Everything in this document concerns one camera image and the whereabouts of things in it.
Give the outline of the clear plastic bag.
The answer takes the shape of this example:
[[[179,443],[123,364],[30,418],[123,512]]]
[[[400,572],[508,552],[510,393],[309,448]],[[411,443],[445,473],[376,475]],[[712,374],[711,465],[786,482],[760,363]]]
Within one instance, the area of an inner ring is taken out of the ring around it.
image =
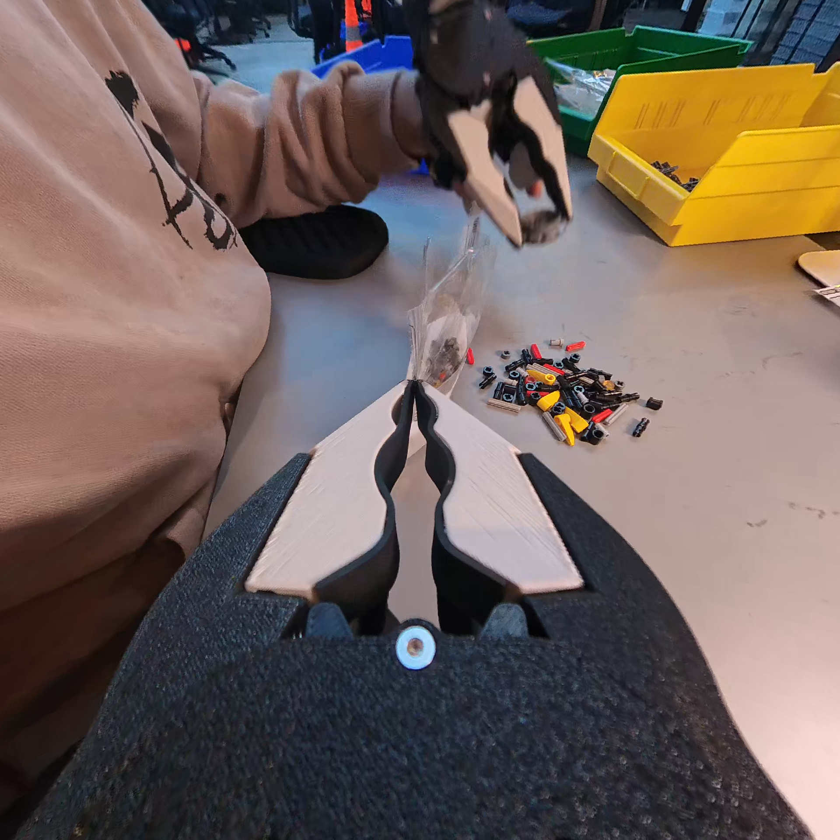
[[[476,208],[460,233],[427,238],[419,269],[423,297],[407,314],[408,380],[451,395],[467,365],[496,257]]]

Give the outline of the pile of mixed small plastic parts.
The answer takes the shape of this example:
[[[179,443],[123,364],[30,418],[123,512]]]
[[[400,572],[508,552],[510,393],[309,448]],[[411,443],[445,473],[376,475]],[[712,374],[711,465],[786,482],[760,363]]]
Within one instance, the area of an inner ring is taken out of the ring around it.
[[[641,406],[643,415],[633,422],[632,438],[640,438],[650,425],[649,414],[664,401],[642,398],[624,381],[597,367],[586,366],[581,352],[585,341],[549,341],[554,355],[545,355],[537,343],[521,349],[498,352],[499,362],[483,367],[477,386],[486,394],[486,404],[511,414],[525,408],[538,412],[542,423],[560,444],[597,446],[624,420],[628,410]]]

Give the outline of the grey round plastic wheel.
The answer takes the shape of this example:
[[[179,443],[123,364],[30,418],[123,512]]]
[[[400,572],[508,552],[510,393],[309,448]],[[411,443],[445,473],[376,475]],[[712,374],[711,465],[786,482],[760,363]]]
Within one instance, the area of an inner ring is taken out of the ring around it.
[[[570,223],[563,213],[539,207],[521,215],[522,246],[550,245],[556,242]]]

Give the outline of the blue storage bin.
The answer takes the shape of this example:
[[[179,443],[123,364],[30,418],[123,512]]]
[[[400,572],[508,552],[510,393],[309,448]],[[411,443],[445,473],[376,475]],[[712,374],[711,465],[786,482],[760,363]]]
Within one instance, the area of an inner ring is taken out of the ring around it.
[[[412,41],[387,36],[329,59],[312,69],[323,86],[341,88],[343,125],[350,156],[365,178],[407,172],[429,175],[425,160],[408,150],[418,141],[422,121],[415,93]]]

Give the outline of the heap of black connector pegs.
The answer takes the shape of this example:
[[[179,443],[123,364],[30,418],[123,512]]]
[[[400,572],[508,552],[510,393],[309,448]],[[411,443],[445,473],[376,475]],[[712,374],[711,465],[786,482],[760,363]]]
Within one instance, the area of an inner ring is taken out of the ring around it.
[[[670,164],[667,161],[653,161],[651,165],[657,172],[666,176],[687,193],[692,193],[700,183],[700,178],[696,176],[691,176],[685,181],[681,180],[679,177],[679,166],[677,164]]]

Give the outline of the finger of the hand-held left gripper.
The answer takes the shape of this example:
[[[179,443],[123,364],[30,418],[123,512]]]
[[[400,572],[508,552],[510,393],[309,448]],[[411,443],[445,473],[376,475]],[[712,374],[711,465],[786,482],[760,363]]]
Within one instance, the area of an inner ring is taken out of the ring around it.
[[[530,192],[542,184],[560,220],[573,218],[571,182],[553,89],[549,96],[532,77],[518,81],[511,101],[514,143],[508,162],[513,185]]]
[[[449,108],[444,119],[465,165],[466,192],[519,249],[523,246],[521,218],[516,201],[508,194],[506,178],[492,159],[489,114],[492,106]]]

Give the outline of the black office chair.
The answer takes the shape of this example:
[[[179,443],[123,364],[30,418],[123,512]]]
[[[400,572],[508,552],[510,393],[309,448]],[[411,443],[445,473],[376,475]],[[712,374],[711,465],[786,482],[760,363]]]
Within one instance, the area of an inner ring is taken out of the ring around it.
[[[224,52],[202,40],[202,33],[216,21],[214,5],[207,1],[143,1],[179,49],[190,70],[215,77],[229,77],[218,67],[223,62],[236,71],[236,64]]]

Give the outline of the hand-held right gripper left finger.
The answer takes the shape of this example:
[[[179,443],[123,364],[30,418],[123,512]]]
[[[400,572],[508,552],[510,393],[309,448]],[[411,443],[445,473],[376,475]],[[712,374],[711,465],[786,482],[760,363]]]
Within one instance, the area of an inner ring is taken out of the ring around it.
[[[247,592],[305,600],[381,600],[398,553],[381,558],[394,533],[392,489],[403,472],[413,423],[404,381],[324,438],[309,460],[245,583]],[[358,584],[352,569],[361,570]]]

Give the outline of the person's left forearm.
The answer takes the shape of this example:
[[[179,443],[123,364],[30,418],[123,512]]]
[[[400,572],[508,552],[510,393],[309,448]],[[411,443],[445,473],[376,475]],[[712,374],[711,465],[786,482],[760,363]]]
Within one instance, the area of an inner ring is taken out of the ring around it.
[[[201,114],[197,184],[235,226],[360,203],[430,154],[413,70],[275,77],[268,94],[193,74]]]

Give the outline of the clear bag of parts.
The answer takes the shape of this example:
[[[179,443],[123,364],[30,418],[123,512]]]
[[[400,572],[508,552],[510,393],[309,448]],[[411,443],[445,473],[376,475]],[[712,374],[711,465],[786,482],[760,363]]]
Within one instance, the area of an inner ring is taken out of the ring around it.
[[[553,59],[546,59],[545,63],[554,75],[553,88],[559,105],[594,119],[612,88],[616,70],[583,70]]]

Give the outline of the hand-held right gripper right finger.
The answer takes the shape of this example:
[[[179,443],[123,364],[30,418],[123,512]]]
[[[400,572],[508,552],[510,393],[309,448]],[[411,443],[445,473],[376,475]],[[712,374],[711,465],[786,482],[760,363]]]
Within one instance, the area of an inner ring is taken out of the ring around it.
[[[518,595],[582,589],[520,450],[429,385],[415,384],[415,405],[446,553]]]

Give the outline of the yellow storage bin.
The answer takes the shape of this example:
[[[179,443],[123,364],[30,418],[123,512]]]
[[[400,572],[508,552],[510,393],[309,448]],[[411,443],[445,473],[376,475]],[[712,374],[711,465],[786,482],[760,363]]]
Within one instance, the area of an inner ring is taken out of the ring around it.
[[[668,246],[836,231],[839,65],[623,77],[588,155],[597,181]],[[687,193],[653,161],[700,183]]]

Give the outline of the person's beige printed sweatshirt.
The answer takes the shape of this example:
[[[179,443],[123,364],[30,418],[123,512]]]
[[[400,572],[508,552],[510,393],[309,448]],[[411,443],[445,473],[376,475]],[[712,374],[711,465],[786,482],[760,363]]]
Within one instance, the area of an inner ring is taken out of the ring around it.
[[[141,2],[1,27],[5,812],[200,542],[270,290],[196,181],[205,75]]]

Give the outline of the green storage bin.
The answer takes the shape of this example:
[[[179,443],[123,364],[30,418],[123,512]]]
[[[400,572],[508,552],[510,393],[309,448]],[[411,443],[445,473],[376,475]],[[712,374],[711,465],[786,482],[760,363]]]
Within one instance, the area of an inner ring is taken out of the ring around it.
[[[559,105],[565,149],[585,157],[607,100],[621,78],[656,72],[736,67],[746,56],[752,42],[639,25],[632,32],[612,28],[534,39],[530,46],[544,63],[546,59],[552,59],[583,70],[616,70],[612,88],[594,119],[587,119]],[[554,75],[550,68],[548,70],[554,83]]]

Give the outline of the grey desk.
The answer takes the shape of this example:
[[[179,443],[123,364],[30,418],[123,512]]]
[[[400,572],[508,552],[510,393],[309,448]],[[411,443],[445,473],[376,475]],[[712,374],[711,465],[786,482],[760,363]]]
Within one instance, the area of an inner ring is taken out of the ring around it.
[[[838,309],[795,266],[809,238],[669,248],[573,158],[574,220],[551,246],[497,249],[476,369],[583,340],[656,412],[629,409],[593,447],[533,410],[452,398],[535,454],[643,557],[703,648],[730,713],[816,838],[838,838]],[[205,532],[294,454],[397,384],[424,246],[447,260],[459,199],[425,176],[364,202],[390,246],[342,282],[269,278],[269,338],[244,383]]]

